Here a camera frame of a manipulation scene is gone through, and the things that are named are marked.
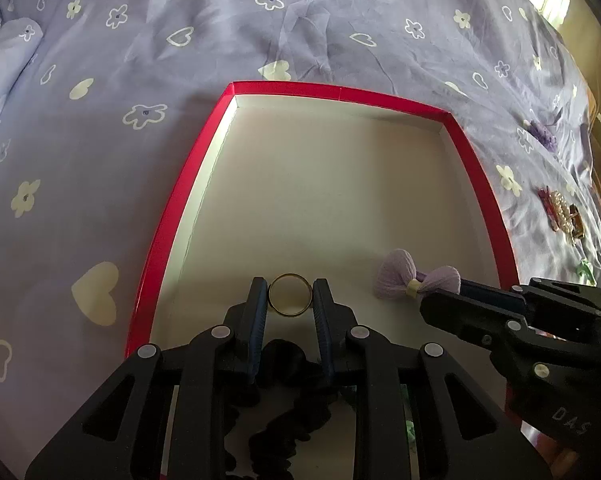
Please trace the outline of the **right hand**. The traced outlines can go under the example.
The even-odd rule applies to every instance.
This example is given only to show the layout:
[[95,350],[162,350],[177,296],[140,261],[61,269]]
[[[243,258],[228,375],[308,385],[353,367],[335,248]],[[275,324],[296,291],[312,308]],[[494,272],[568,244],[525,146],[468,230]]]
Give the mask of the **right hand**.
[[557,456],[555,456],[555,459],[550,464],[552,478],[559,480],[566,477],[578,459],[579,455],[575,451],[569,450],[568,448],[563,448],[563,450]]

